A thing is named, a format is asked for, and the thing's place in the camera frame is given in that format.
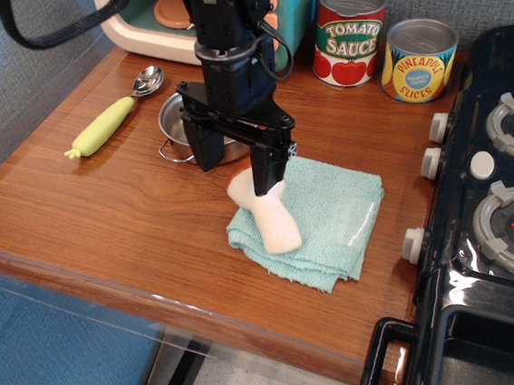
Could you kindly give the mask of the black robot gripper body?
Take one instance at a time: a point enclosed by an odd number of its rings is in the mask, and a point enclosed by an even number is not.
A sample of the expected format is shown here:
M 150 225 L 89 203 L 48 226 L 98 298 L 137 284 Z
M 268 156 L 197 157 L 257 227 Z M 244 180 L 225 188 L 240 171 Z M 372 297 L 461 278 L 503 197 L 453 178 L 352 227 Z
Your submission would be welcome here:
M 195 43 L 203 82 L 181 82 L 181 118 L 191 118 L 223 138 L 247 145 L 292 143 L 295 122 L 274 100 L 276 74 L 274 41 L 270 35 L 251 35 L 239 47 L 211 49 Z

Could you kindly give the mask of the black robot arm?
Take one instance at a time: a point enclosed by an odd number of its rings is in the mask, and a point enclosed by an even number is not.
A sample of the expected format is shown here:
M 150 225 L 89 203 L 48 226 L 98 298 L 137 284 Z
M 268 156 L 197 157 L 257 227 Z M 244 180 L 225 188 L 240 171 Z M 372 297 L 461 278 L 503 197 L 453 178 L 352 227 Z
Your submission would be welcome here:
M 225 138 L 250 148 L 254 191 L 280 182 L 295 143 L 294 119 L 276 104 L 281 80 L 275 43 L 284 40 L 265 17 L 270 0 L 183 0 L 196 28 L 203 82 L 181 82 L 181 119 L 197 165 L 209 171 L 226 155 Z

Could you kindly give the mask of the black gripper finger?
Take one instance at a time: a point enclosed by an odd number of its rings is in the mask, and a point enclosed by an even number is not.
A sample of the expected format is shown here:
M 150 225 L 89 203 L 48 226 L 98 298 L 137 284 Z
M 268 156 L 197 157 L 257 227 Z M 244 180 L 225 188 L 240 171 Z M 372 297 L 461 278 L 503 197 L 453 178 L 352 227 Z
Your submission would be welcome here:
M 254 192 L 265 196 L 276 183 L 284 179 L 289 159 L 289 144 L 278 142 L 274 146 L 256 144 L 250 151 L 250 165 L 253 174 Z
M 205 172 L 216 167 L 226 156 L 223 136 L 193 119 L 183 118 L 183 127 L 196 164 Z

